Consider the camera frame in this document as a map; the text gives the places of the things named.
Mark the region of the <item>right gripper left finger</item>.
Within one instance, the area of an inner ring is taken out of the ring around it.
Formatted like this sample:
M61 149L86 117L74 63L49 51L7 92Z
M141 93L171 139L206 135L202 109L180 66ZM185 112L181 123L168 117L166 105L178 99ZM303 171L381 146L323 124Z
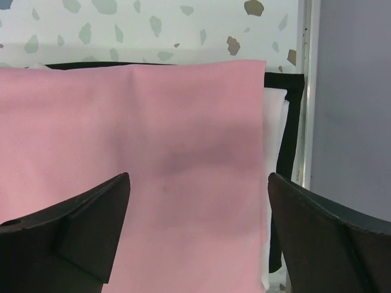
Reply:
M130 198L119 174L93 189L1 224L1 292L101 292Z

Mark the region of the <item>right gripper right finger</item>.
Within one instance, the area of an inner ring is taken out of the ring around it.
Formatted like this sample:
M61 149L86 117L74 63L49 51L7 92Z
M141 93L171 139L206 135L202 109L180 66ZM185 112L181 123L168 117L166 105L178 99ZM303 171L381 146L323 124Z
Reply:
M293 292L390 292L390 222L276 173L268 193Z

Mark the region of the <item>pink t shirt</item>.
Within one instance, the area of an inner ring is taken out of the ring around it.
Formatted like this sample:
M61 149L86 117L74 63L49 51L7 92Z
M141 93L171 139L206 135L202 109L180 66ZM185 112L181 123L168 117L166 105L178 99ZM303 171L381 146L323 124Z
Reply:
M263 292L266 64L1 69L2 292Z

